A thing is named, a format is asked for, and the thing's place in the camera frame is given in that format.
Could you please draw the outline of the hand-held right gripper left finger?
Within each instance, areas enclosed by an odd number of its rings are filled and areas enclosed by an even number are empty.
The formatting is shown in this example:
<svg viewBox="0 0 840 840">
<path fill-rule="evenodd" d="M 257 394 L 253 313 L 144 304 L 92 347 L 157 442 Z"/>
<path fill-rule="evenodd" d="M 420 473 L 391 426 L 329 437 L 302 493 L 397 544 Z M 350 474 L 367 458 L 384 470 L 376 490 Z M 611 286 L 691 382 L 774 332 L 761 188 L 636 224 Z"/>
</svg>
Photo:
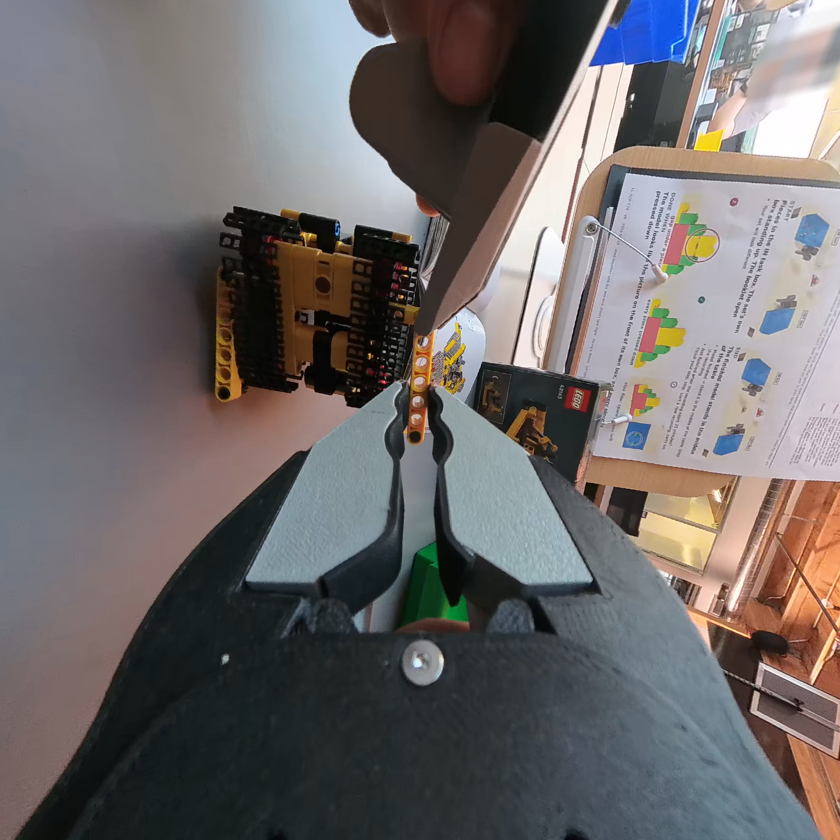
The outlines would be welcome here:
<svg viewBox="0 0 840 840">
<path fill-rule="evenodd" d="M 403 563 L 407 383 L 390 385 L 312 446 L 245 577 L 252 590 L 362 612 Z"/>
</svg>

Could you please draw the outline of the dark lego set box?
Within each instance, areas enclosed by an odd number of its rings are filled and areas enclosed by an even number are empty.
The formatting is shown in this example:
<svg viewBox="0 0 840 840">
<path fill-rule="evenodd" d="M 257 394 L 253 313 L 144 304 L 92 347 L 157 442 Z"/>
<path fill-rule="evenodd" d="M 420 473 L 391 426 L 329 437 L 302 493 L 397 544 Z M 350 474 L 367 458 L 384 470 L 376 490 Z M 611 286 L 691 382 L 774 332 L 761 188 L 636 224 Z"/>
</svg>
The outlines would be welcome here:
<svg viewBox="0 0 840 840">
<path fill-rule="evenodd" d="M 579 491 L 613 386 L 563 373 L 484 362 L 473 407 Z"/>
</svg>

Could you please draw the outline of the yellow lego beam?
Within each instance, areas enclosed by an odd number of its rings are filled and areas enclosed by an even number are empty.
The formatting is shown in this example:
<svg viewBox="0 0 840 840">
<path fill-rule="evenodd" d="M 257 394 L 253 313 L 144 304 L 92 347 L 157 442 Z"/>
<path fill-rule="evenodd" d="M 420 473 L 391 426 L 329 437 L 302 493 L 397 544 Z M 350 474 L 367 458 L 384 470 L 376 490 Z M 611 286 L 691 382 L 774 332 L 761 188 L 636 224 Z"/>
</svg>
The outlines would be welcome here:
<svg viewBox="0 0 840 840">
<path fill-rule="evenodd" d="M 434 336 L 434 332 L 415 335 L 411 370 L 408 376 L 410 395 L 405 430 L 406 441 L 410 445 L 421 444 L 425 437 L 428 393 L 432 381 Z"/>
</svg>

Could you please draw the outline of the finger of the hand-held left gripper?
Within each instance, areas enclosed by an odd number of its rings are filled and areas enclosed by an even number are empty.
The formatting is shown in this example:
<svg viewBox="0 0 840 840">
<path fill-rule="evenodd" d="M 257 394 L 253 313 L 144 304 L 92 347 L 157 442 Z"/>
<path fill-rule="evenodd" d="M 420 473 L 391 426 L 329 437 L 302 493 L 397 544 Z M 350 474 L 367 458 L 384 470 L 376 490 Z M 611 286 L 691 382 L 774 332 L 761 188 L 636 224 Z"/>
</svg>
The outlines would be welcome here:
<svg viewBox="0 0 840 840">
<path fill-rule="evenodd" d="M 393 173 L 450 218 L 490 102 L 456 106 L 436 89 L 425 39 L 380 45 L 361 59 L 350 87 L 350 114 L 364 141 Z"/>
<path fill-rule="evenodd" d="M 415 320 L 440 328 L 485 287 L 543 159 L 543 145 L 504 123 L 477 135 L 449 226 Z"/>
</svg>

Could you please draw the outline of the wooden board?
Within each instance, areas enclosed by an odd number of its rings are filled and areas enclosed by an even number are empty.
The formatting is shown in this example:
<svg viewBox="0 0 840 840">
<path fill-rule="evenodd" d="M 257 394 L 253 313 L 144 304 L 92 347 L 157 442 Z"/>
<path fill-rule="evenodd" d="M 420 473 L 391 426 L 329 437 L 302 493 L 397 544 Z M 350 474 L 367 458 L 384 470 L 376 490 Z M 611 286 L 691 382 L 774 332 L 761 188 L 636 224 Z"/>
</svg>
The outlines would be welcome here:
<svg viewBox="0 0 840 840">
<path fill-rule="evenodd" d="M 611 168 L 615 165 L 654 172 L 688 172 L 701 177 L 764 176 L 773 182 L 787 178 L 837 184 L 839 179 L 838 164 L 810 157 L 793 158 L 655 146 L 634 146 L 616 151 L 594 168 L 575 201 L 573 222 L 566 240 L 566 257 L 561 275 L 562 288 L 567 285 L 573 274 L 571 256 L 578 237 L 577 228 L 583 217 L 601 215 L 607 181 Z M 696 469 L 592 456 L 580 483 L 589 481 L 597 485 L 657 492 L 668 496 L 699 497 L 721 488 L 730 478 L 728 475 Z"/>
</svg>

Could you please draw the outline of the printed instruction sheet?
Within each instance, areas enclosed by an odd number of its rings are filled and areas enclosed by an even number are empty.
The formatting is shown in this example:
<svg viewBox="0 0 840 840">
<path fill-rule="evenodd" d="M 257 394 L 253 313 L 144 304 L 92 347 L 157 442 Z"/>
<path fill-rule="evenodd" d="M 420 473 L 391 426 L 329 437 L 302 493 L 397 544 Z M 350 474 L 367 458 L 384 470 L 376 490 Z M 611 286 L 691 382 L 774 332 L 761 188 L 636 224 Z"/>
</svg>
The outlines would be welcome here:
<svg viewBox="0 0 840 840">
<path fill-rule="evenodd" d="M 613 167 L 577 372 L 612 384 L 596 456 L 839 478 L 836 182 Z"/>
</svg>

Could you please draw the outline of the blue storage bin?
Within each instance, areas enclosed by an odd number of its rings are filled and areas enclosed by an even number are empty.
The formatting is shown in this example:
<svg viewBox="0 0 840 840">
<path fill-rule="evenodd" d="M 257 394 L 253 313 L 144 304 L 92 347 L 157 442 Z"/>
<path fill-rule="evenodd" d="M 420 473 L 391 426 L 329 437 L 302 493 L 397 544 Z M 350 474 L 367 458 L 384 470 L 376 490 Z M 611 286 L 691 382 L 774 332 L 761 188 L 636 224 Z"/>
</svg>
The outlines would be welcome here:
<svg viewBox="0 0 840 840">
<path fill-rule="evenodd" d="M 605 31 L 590 66 L 683 62 L 699 5 L 700 1 L 632 1 L 620 24 Z"/>
</svg>

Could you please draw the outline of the yellow black lego bulldozer model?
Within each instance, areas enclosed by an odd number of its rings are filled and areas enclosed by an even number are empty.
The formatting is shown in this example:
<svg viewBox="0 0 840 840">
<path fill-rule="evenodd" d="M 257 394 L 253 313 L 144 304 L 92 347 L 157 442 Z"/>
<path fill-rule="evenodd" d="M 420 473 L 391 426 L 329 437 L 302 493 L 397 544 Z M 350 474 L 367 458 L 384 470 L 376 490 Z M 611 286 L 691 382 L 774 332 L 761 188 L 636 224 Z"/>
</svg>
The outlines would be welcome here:
<svg viewBox="0 0 840 840">
<path fill-rule="evenodd" d="M 361 407 L 413 356 L 421 250 L 409 234 L 242 206 L 224 217 L 216 277 L 214 390 L 291 393 L 304 384 Z"/>
</svg>

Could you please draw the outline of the green storage bin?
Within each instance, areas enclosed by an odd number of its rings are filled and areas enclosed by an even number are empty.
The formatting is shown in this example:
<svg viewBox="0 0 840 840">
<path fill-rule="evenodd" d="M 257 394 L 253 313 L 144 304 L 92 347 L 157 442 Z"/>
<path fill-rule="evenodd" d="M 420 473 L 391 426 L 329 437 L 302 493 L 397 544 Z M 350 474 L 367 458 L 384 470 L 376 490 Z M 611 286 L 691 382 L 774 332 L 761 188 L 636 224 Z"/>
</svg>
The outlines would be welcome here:
<svg viewBox="0 0 840 840">
<path fill-rule="evenodd" d="M 450 605 L 440 579 L 436 542 L 417 551 L 413 558 L 406 601 L 399 627 L 428 618 L 467 623 L 466 599 Z"/>
</svg>

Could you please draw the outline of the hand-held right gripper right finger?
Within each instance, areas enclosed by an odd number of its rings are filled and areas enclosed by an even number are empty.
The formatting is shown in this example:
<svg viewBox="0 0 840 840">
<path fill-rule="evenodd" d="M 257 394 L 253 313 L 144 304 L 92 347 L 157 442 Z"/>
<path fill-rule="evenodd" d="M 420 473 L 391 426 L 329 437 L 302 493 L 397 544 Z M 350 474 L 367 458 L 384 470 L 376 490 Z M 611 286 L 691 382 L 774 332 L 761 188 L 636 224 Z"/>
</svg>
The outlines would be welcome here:
<svg viewBox="0 0 840 840">
<path fill-rule="evenodd" d="M 496 608 L 590 591 L 592 573 L 524 449 L 436 386 L 428 422 L 437 566 L 450 604 Z"/>
</svg>

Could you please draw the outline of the white stand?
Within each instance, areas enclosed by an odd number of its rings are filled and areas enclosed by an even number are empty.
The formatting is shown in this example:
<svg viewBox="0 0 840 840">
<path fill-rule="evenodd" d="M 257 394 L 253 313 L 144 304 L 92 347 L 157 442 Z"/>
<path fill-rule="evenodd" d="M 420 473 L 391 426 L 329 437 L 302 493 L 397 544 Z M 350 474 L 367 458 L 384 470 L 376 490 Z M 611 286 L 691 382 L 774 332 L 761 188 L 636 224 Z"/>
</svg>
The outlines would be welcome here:
<svg viewBox="0 0 840 840">
<path fill-rule="evenodd" d="M 548 348 L 554 303 L 562 276 L 565 245 L 552 227 L 545 227 L 534 250 L 512 364 L 541 369 Z"/>
</svg>

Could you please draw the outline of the lego instruction booklet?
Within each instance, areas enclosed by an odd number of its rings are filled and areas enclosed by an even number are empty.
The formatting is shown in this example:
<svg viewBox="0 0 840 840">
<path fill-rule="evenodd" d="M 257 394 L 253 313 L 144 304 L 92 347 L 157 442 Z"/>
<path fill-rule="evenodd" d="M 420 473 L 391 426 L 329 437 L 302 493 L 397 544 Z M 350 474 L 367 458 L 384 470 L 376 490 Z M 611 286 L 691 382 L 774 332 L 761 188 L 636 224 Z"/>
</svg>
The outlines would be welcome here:
<svg viewBox="0 0 840 840">
<path fill-rule="evenodd" d="M 447 230 L 448 222 L 441 216 L 428 219 L 419 266 L 421 298 L 425 296 Z M 486 347 L 486 331 L 478 314 L 469 307 L 458 310 L 437 330 L 434 338 L 432 383 L 471 405 Z"/>
</svg>

